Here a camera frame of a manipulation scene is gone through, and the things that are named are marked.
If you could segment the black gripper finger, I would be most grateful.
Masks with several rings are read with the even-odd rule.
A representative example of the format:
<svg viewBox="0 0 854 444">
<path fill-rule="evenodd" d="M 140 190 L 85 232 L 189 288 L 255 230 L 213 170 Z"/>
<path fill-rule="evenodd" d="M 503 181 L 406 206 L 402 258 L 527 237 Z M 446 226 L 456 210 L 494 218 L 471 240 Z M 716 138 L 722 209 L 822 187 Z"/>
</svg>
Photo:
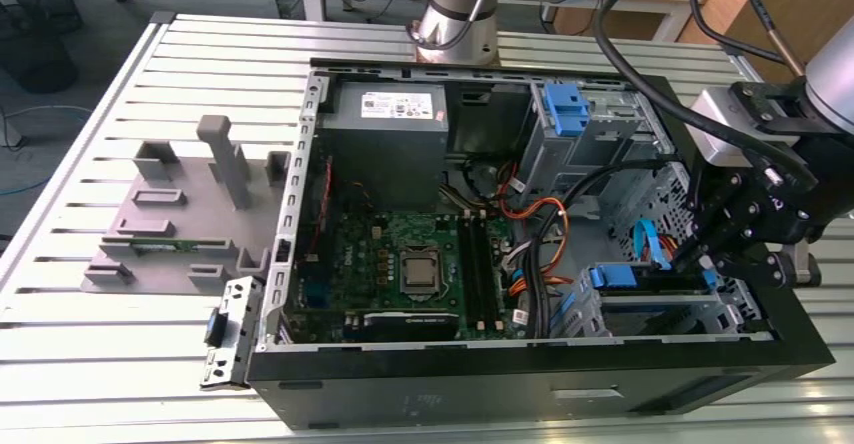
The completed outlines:
<svg viewBox="0 0 854 444">
<path fill-rule="evenodd" d="M 700 246 L 702 256 L 711 260 L 711 268 L 722 278 L 747 284 L 784 288 L 794 284 L 791 261 L 763 244 Z"/>
<path fill-rule="evenodd" d="M 699 171 L 691 176 L 687 208 L 691 212 L 688 237 L 679 245 L 672 267 L 678 272 L 702 267 L 700 246 L 743 245 L 740 232 L 755 218 L 748 208 L 746 171 Z"/>
</svg>

